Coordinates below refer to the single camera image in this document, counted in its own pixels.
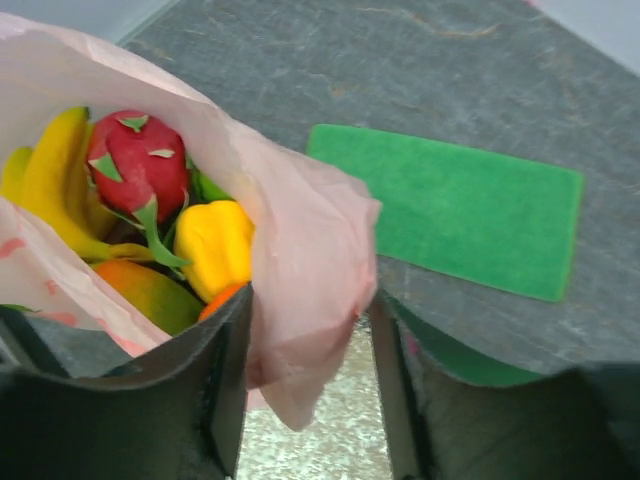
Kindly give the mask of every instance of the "marble floor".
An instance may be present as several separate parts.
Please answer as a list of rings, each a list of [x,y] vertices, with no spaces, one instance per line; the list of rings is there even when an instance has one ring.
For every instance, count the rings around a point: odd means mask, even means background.
[[[238,480],[385,480],[387,458],[371,337],[353,335],[345,363],[327,386],[316,421],[301,433],[270,410],[247,414]]]

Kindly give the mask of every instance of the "red dragon fruit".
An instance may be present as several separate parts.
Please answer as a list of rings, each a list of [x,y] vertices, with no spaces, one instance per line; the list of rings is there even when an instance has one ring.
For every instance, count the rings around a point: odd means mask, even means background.
[[[188,202],[190,171],[180,135],[156,117],[121,110],[96,122],[87,166],[102,204],[144,230],[156,260],[185,265],[158,234],[158,225]]]

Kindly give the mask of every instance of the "banana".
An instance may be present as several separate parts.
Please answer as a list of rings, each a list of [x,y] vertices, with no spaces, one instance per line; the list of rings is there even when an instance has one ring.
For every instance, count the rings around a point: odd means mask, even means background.
[[[17,148],[7,159],[2,169],[2,183],[0,183],[0,195],[7,200],[18,203],[22,191],[22,177],[27,169],[33,150],[31,147]]]
[[[102,205],[98,192],[94,189],[88,189],[86,199],[89,227],[96,237],[103,239],[113,231],[120,219]]]
[[[89,110],[74,107],[56,116],[33,149],[24,173],[20,202],[23,208],[47,222],[62,240],[86,261],[110,258],[152,260],[146,247],[135,244],[109,245],[96,238],[80,209],[68,208],[74,162],[82,154]],[[76,202],[83,198],[75,197]]]
[[[93,129],[94,125],[88,123],[78,155],[69,170],[66,204],[71,217],[76,221],[81,218],[86,219],[89,231],[96,238],[102,240],[113,230],[120,219],[102,206],[98,194],[94,189],[89,188],[89,172],[87,171],[85,159],[87,158]]]

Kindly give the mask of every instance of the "green felt pad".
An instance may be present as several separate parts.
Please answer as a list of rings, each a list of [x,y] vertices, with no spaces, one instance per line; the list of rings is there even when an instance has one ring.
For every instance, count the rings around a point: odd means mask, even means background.
[[[562,299],[580,173],[338,125],[315,126],[307,153],[361,178],[383,203],[378,253],[508,292]]]

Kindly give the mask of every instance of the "plastic bag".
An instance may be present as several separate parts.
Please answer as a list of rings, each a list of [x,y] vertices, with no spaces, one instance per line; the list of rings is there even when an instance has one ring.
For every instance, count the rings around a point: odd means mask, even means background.
[[[89,106],[93,118],[142,110],[180,132],[196,166],[256,225],[249,387],[290,428],[308,425],[376,288],[380,205],[365,185],[272,143],[133,53],[8,14],[0,14],[0,105],[2,159],[74,105]],[[0,227],[0,303],[103,329],[132,356],[169,339],[48,225],[3,197]]]

